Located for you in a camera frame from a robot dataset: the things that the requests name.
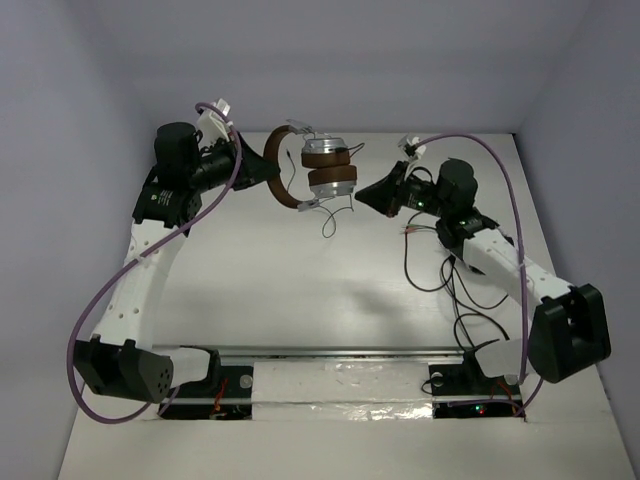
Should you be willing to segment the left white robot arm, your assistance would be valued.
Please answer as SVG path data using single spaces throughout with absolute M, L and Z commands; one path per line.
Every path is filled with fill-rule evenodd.
M 221 386 L 215 352 L 153 347 L 169 270 L 205 210 L 202 194 L 244 190 L 280 173 L 241 135 L 218 128 L 202 133 L 185 122 L 159 127 L 154 153 L 132 214 L 125 271 L 108 282 L 112 297 L 90 339 L 73 339 L 70 348 L 71 375 L 80 375 L 94 394 L 147 404 L 161 402 L 184 383 L 200 394 Z

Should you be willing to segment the brown silver headphones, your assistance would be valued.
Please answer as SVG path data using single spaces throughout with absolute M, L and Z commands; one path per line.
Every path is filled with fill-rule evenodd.
M 279 169 L 279 150 L 290 134 L 303 136 L 301 166 L 308 170 L 308 185 L 313 198 L 299 200 L 292 196 L 282 182 Z M 357 185 L 357 167 L 352 164 L 352 153 L 343 138 L 319 132 L 310 125 L 288 119 L 285 125 L 274 129 L 263 149 L 263 158 L 276 167 L 277 174 L 267 181 L 275 200 L 282 206 L 299 212 L 319 208 L 323 200 L 351 196 Z

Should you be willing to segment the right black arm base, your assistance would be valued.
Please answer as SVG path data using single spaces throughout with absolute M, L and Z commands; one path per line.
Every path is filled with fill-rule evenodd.
M 523 417 L 520 387 L 505 377 L 487 377 L 476 359 L 478 347 L 466 350 L 460 363 L 429 366 L 421 391 L 431 397 L 435 419 Z

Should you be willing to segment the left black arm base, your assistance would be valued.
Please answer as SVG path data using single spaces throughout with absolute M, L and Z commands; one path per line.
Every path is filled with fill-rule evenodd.
M 176 394 L 159 405 L 157 414 L 164 420 L 251 420 L 254 368 L 250 364 L 223 363 L 218 350 L 211 356 L 207 376 L 184 383 Z

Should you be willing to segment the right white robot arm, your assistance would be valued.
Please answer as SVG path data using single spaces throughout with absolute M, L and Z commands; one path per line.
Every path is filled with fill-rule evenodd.
M 356 200 L 387 217 L 403 207 L 436 217 L 442 246 L 524 309 L 526 333 L 477 347 L 475 360 L 461 370 L 466 388 L 483 393 L 498 377 L 530 373 L 556 384 L 610 357 L 601 292 L 590 284 L 575 286 L 522 255 L 497 222 L 476 208 L 478 183 L 470 164 L 450 158 L 434 181 L 408 168 L 408 162 L 397 162 L 386 177 L 358 191 Z

